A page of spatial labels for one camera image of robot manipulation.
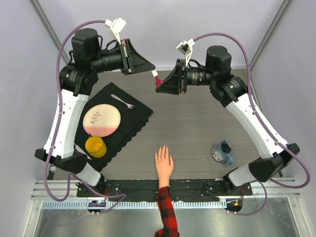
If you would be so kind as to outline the blue ceramic mug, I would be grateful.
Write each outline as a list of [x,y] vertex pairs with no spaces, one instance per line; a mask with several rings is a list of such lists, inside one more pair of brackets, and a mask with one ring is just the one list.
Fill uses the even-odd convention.
[[232,148],[224,139],[220,142],[220,144],[216,145],[212,149],[211,155],[213,159],[218,163],[226,163],[228,165],[234,164]]

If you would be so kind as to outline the red plaid sleeve forearm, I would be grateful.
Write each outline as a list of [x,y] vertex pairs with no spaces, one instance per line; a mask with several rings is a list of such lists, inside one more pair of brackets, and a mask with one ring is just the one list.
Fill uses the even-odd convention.
[[155,232],[155,237],[179,237],[180,233],[178,232],[178,225],[169,187],[159,189],[158,208],[163,228]]

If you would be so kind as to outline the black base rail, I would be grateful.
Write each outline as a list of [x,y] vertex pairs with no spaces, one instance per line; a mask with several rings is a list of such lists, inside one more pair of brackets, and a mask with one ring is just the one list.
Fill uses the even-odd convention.
[[230,187],[216,179],[171,179],[166,184],[158,180],[101,180],[96,186],[76,183],[78,197],[95,196],[97,193],[117,197],[125,194],[129,201],[154,201],[159,195],[170,195],[173,200],[189,200],[203,197],[251,196],[250,183]]

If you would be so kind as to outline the white nail polish cap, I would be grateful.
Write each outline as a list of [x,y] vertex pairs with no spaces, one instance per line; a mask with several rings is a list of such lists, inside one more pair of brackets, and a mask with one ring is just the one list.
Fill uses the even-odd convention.
[[157,73],[156,70],[152,70],[151,73],[152,73],[153,77],[157,77],[158,76],[158,73]]

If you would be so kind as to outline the black scalloped placemat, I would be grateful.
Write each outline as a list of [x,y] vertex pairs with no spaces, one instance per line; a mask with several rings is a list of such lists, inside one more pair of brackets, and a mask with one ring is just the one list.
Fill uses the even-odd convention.
[[84,152],[90,136],[101,137],[107,152],[101,158],[88,154],[88,163],[102,171],[149,121],[153,110],[114,83],[109,83],[86,103],[75,135]]

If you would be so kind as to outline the yellow cup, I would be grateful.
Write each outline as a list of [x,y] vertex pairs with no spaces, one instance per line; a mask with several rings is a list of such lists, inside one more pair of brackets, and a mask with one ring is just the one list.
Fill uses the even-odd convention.
[[92,136],[87,139],[85,143],[85,149],[94,158],[101,158],[107,152],[107,147],[105,142],[101,137]]

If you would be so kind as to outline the silver knife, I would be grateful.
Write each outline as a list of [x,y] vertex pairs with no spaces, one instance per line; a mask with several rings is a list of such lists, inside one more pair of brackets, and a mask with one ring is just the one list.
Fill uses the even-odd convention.
[[86,155],[87,159],[91,160],[91,157],[85,151],[83,151],[77,144],[74,144],[74,149],[76,151]]

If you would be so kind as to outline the pink and cream plate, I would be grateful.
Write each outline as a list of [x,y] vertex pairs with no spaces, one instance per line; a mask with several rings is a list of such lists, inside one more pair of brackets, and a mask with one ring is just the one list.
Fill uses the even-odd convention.
[[106,137],[114,133],[121,122],[119,110],[109,104],[89,109],[83,117],[83,128],[91,136]]

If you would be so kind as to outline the red nail polish bottle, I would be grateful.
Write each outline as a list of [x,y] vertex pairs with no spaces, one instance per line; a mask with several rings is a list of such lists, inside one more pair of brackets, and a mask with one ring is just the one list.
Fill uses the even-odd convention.
[[163,80],[158,76],[155,77],[155,87],[158,88],[163,83]]

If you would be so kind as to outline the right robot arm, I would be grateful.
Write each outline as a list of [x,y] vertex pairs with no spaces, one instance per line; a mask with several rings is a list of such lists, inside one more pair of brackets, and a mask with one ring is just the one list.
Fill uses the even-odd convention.
[[228,50],[220,45],[210,46],[205,65],[191,67],[192,47],[181,43],[177,49],[186,58],[177,59],[172,73],[157,86],[156,92],[179,95],[189,85],[208,85],[212,96],[235,116],[258,150],[259,158],[223,177],[225,193],[234,195],[248,182],[266,182],[285,168],[300,149],[280,137],[268,122],[265,123],[268,131],[259,122],[257,116],[262,113],[249,96],[247,85],[231,73],[232,56]]

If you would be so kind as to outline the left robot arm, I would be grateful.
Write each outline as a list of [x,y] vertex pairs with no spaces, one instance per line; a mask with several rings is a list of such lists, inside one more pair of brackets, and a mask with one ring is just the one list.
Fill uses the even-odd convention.
[[50,135],[35,157],[46,165],[72,173],[88,185],[94,197],[105,191],[104,176],[87,161],[87,155],[74,148],[75,134],[81,113],[89,99],[98,74],[120,70],[124,75],[155,70],[155,65],[141,56],[130,39],[114,40],[114,48],[102,48],[103,39],[92,28],[75,28],[71,40],[70,62],[57,72],[58,101]]

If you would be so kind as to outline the mannequin hand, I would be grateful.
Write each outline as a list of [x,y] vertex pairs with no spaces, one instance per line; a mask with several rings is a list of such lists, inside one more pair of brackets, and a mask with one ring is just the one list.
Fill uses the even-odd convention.
[[160,147],[158,152],[155,153],[155,166],[158,174],[159,189],[168,187],[174,169],[174,163],[169,153],[169,148],[166,145]]

